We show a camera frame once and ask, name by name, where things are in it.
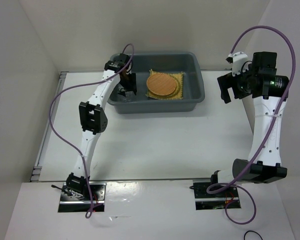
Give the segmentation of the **clear plastic cup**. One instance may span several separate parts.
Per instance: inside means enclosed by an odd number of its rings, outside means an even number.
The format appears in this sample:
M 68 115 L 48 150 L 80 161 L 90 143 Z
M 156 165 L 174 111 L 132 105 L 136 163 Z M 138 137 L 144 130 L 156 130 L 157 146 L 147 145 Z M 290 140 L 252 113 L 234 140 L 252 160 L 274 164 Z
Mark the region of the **clear plastic cup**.
M 117 90 L 117 101 L 129 103 L 135 99 L 135 94 L 133 91 L 126 91 L 124 88 L 119 88 Z

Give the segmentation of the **round orange woven plate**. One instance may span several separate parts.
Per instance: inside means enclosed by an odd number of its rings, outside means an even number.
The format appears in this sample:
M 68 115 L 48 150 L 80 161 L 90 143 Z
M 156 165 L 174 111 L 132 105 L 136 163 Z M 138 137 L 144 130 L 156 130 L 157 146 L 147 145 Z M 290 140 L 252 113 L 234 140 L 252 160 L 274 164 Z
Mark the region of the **round orange woven plate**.
M 146 86 L 150 92 L 158 96 L 168 96 L 177 89 L 176 80 L 167 74 L 156 73 L 146 81 Z

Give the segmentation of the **square bamboo mat tray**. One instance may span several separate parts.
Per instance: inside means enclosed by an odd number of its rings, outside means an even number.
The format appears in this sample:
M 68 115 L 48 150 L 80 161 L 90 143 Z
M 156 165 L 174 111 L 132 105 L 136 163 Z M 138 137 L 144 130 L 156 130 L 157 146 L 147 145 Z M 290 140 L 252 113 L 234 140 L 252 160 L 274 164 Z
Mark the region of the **square bamboo mat tray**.
M 183 73 L 149 71 L 146 80 L 148 98 L 156 100 L 181 100 L 183 98 Z

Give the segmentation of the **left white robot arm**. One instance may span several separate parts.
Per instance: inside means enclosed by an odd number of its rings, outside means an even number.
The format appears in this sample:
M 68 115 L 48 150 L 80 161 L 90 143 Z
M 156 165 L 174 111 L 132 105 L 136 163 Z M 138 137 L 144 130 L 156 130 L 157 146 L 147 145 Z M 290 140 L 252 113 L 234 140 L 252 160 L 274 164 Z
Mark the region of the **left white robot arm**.
M 91 162 L 94 150 L 101 133 L 106 130 L 108 118 L 105 114 L 106 103 L 117 87 L 118 95 L 137 94 L 136 74 L 132 73 L 130 56 L 120 54 L 109 60 L 104 66 L 103 79 L 111 79 L 99 84 L 92 96 L 86 102 L 79 104 L 79 118 L 82 128 L 82 140 L 79 157 L 76 164 L 66 179 L 66 187 L 71 190 L 78 200 L 89 197 L 90 188 L 87 181 L 90 178 Z

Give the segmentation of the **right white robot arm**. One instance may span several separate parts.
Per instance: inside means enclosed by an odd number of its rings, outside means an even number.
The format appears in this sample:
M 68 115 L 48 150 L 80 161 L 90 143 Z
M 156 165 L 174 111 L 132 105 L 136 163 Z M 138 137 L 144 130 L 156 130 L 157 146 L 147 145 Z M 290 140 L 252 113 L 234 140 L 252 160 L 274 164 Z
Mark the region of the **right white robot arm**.
M 254 105 L 254 130 L 251 151 L 247 159 L 235 159 L 230 170 L 217 170 L 211 176 L 208 193 L 221 196 L 234 183 L 268 184 L 287 176 L 280 156 L 281 124 L 288 98 L 289 79 L 286 76 L 262 73 L 232 73 L 217 79 L 221 99 L 231 101 L 251 96 Z

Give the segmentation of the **grey plastic bin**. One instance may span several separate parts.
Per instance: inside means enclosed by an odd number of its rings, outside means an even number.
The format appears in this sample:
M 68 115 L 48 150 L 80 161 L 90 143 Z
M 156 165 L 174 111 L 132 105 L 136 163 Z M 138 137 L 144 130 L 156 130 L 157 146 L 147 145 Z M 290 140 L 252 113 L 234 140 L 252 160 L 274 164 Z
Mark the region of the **grey plastic bin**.
M 120 85 L 112 91 L 108 103 L 119 114 L 190 112 L 205 99 L 205 86 L 199 62 L 192 52 L 162 51 L 134 54 L 132 72 L 136 74 L 136 94 L 118 94 Z M 165 74 L 182 73 L 182 99 L 147 97 L 150 70 Z

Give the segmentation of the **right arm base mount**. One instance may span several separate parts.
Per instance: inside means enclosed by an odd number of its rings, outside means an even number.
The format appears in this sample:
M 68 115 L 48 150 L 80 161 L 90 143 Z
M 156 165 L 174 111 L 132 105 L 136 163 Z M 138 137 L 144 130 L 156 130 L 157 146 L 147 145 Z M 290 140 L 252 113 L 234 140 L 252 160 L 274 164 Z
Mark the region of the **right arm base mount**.
M 224 210 L 226 205 L 229 209 L 240 209 L 241 204 L 239 194 L 236 187 L 230 187 L 226 191 L 209 194 L 207 188 L 211 185 L 208 179 L 194 180 L 189 187 L 193 190 L 195 208 L 200 210 Z

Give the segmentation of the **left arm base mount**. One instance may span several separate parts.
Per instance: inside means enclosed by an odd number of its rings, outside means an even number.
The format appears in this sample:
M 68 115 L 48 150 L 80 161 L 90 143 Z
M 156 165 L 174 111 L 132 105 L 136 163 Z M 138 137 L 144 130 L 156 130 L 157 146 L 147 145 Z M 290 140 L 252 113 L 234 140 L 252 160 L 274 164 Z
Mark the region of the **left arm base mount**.
M 105 211 L 106 186 L 105 182 L 90 182 L 94 205 L 93 212 Z M 67 188 L 65 183 L 62 187 L 54 184 L 51 187 L 60 190 L 59 213 L 86 212 L 90 208 L 91 199 L 88 192 L 84 194 L 76 193 L 74 190 Z

